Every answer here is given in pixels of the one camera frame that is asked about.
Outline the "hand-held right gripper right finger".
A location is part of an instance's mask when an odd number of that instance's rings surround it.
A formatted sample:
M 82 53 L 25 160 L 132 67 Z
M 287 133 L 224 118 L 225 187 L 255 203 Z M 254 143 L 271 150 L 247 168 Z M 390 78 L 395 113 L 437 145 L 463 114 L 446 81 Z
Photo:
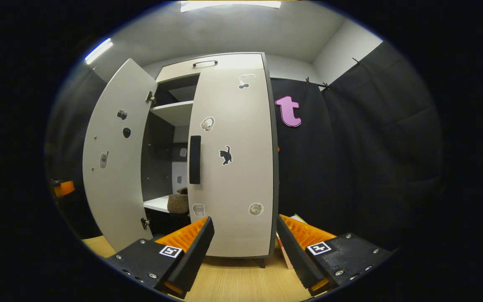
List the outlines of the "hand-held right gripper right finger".
M 333 235 L 282 214 L 276 230 L 297 277 L 312 297 L 349 286 L 393 256 L 392 251 L 354 233 Z

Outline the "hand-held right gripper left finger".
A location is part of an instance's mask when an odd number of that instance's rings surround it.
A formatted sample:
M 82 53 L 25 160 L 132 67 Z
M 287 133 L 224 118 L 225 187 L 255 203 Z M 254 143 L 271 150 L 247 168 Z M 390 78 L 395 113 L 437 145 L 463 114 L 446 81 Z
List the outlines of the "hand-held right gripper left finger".
M 215 234 L 210 216 L 157 240 L 138 239 L 106 262 L 147 288 L 184 299 Z

